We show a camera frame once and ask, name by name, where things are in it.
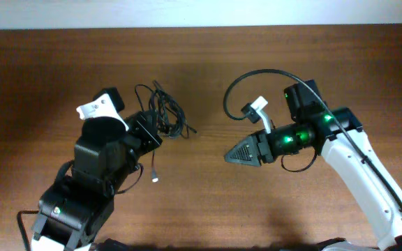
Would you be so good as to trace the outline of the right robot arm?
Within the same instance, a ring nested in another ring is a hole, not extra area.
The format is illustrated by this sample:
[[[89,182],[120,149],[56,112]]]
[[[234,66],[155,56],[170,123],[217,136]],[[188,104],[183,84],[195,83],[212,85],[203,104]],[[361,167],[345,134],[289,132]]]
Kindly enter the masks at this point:
[[[375,154],[362,124],[347,107],[330,110],[313,80],[284,90],[293,122],[271,126],[263,97],[242,111],[264,128],[229,150],[226,162],[259,167],[312,147],[341,177],[366,216],[380,250],[402,250],[402,189]]]

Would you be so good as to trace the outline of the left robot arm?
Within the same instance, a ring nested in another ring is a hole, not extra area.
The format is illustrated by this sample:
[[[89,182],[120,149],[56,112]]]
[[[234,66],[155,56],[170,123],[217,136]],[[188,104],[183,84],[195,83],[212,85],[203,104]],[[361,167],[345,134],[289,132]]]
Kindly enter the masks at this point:
[[[32,250],[88,250],[124,194],[123,182],[143,172],[141,156],[162,143],[157,114],[137,112],[118,120],[87,119],[74,147],[74,158],[59,169],[38,203]]]

